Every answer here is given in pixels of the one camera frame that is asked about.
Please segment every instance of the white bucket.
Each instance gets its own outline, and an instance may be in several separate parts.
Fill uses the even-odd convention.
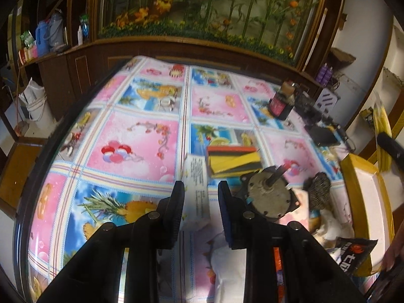
[[[40,129],[46,129],[54,122],[54,118],[46,101],[46,95],[27,105],[30,120],[34,121]]]

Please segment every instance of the pineapple print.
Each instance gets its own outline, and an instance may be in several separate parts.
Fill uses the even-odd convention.
[[[86,210],[96,211],[101,213],[106,218],[113,216],[120,216],[125,219],[127,223],[135,222],[142,215],[154,211],[157,205],[148,201],[129,201],[124,204],[113,198],[109,193],[102,195],[96,189],[93,189],[94,195],[85,197],[86,203],[83,206]]]

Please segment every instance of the black snack bag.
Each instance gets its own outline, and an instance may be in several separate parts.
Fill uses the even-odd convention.
[[[346,274],[353,274],[366,260],[376,244],[377,240],[337,237],[335,248],[341,248],[341,262],[339,267]]]

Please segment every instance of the metal bolt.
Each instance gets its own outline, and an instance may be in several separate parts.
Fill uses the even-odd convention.
[[[148,214],[148,216],[149,216],[149,219],[150,219],[150,220],[156,220],[157,218],[160,217],[160,213],[157,212],[157,211],[153,211],[153,212],[150,212],[150,213]]]
[[[300,222],[297,221],[291,221],[288,223],[288,226],[290,226],[293,230],[300,230],[302,228],[302,225]]]
[[[111,230],[114,226],[115,226],[115,225],[114,225],[112,222],[107,222],[107,223],[104,223],[104,224],[102,225],[102,230],[104,230],[104,231],[109,231],[109,230]]]
[[[251,211],[245,211],[243,213],[243,217],[246,218],[247,220],[251,220],[252,218],[254,218],[255,213],[251,212]]]

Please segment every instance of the bucket handle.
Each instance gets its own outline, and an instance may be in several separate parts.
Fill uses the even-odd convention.
[[[46,99],[45,99],[45,97],[43,97],[42,99],[43,99],[44,102],[42,103],[41,115],[39,115],[37,119],[33,119],[33,118],[31,118],[31,113],[28,113],[29,116],[30,116],[30,120],[31,120],[31,121],[34,121],[34,122],[39,121],[39,120],[41,119],[42,115],[44,114]]]

